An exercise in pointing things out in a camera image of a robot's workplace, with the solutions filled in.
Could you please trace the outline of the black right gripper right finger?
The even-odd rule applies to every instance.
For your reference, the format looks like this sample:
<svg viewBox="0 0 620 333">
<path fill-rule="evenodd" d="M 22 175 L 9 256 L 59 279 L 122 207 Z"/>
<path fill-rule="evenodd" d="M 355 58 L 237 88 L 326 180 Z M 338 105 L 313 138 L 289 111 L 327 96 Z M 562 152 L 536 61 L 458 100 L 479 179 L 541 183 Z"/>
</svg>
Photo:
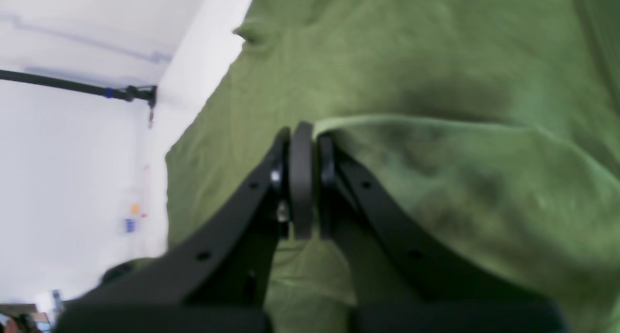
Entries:
<svg viewBox="0 0 620 333">
<path fill-rule="evenodd" d="M 465 260 L 411 220 L 370 171 L 317 139 L 320 235 L 369 295 L 350 333 L 567 333 L 557 305 Z"/>
</svg>

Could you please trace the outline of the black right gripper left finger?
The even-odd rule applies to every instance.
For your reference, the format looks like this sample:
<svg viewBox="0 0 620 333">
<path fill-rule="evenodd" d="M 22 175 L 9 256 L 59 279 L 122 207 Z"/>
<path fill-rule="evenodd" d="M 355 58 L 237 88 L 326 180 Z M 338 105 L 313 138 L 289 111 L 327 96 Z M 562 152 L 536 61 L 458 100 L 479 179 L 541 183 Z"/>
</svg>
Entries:
<svg viewBox="0 0 620 333">
<path fill-rule="evenodd" d="M 277 133 L 268 153 L 208 221 L 144 269 L 83 296 L 58 333 L 270 333 L 272 259 L 312 236 L 312 124 Z"/>
</svg>

